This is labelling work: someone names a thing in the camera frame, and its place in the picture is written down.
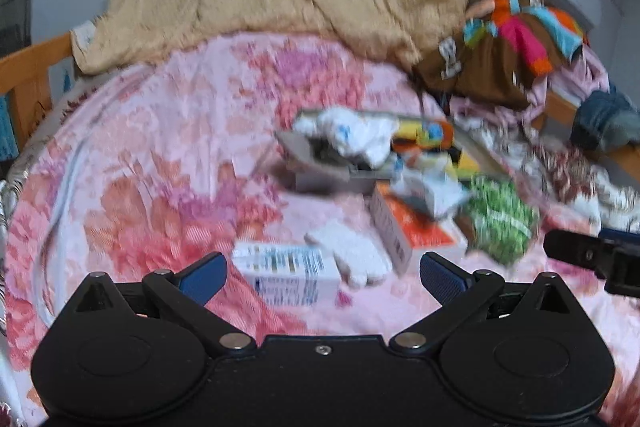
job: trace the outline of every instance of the blue jeans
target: blue jeans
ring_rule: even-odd
[[[575,114],[571,143],[605,153],[640,143],[640,113],[615,87],[594,91]]]

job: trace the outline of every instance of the green patterned bag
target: green patterned bag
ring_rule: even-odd
[[[538,210],[518,197],[513,182],[475,176],[469,188],[474,195],[462,208],[462,214],[472,225],[473,247],[510,266],[536,237]]]

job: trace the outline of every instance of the white glove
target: white glove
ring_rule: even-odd
[[[333,255],[340,273],[353,289],[383,282],[392,270],[391,260],[368,237],[349,229],[336,219],[305,235],[310,245],[318,245]]]

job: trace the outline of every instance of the cardboard box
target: cardboard box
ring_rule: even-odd
[[[314,153],[314,142],[317,140],[293,131],[276,131],[275,136],[286,152],[287,167],[295,175],[296,192],[371,194],[376,181],[389,181],[394,177],[391,163],[379,170],[353,171],[347,166],[331,165],[318,160]]]
[[[333,304],[340,287],[334,256],[318,247],[237,243],[232,260],[269,306]]]
[[[453,263],[466,252],[466,237],[452,219],[431,221],[393,196],[387,183],[376,184],[370,211],[398,275],[417,274],[427,251]]]

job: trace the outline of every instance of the medicine box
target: medicine box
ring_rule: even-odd
[[[340,272],[319,247],[237,243],[232,261],[256,293],[274,307],[334,303]]]

